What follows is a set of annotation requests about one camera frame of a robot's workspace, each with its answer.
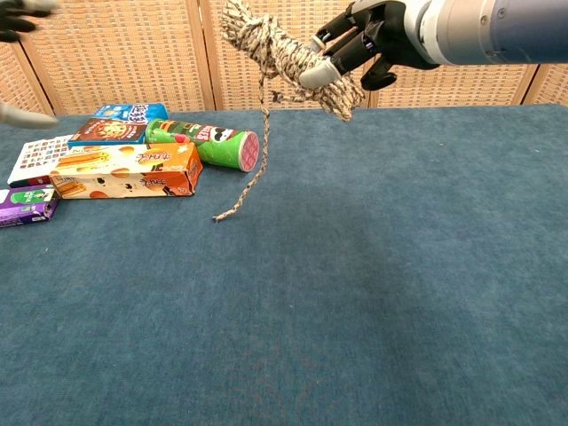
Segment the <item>robotic hand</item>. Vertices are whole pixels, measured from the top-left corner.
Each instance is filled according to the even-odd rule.
[[[300,83],[325,86],[377,54],[361,80],[368,91],[396,82],[393,65],[568,62],[567,22],[568,0],[357,0],[312,38],[321,51],[343,36]]]
[[[17,42],[20,39],[19,33],[29,33],[36,29],[36,25],[20,18],[21,16],[44,18],[57,7],[57,0],[0,0],[0,42]],[[49,129],[58,123],[49,115],[20,111],[0,102],[0,123],[2,122],[30,129]]]

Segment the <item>blue carpet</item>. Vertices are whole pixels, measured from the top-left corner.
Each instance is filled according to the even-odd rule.
[[[0,176],[83,120],[0,128]],[[192,198],[0,230],[0,423],[565,426],[566,129],[560,106],[275,112],[225,223],[249,176],[206,168]]]

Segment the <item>brown snack box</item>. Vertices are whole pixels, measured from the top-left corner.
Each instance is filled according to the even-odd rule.
[[[193,143],[75,146],[50,179],[64,199],[188,196],[202,169]]]

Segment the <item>pringles can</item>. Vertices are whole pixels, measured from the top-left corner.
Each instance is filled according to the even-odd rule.
[[[258,160],[254,131],[155,119],[146,128],[147,144],[193,142],[202,162],[250,172]]]

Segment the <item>twisted rope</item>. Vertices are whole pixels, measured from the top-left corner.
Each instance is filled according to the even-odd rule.
[[[259,171],[243,189],[239,200],[232,209],[213,220],[220,222],[234,215],[242,206],[249,191],[263,176],[268,165],[268,146],[270,144],[270,109],[264,98],[265,80],[280,76],[295,88],[296,94],[288,97],[272,91],[272,101],[319,102],[324,111],[337,115],[344,121],[351,119],[351,111],[365,98],[363,91],[350,75],[345,75],[315,91],[307,91],[299,83],[300,74],[306,69],[316,67],[324,60],[310,48],[290,38],[270,15],[254,18],[247,5],[241,0],[227,0],[223,10],[223,37],[232,46],[247,53],[260,66],[258,94],[260,108],[264,116],[263,159]]]

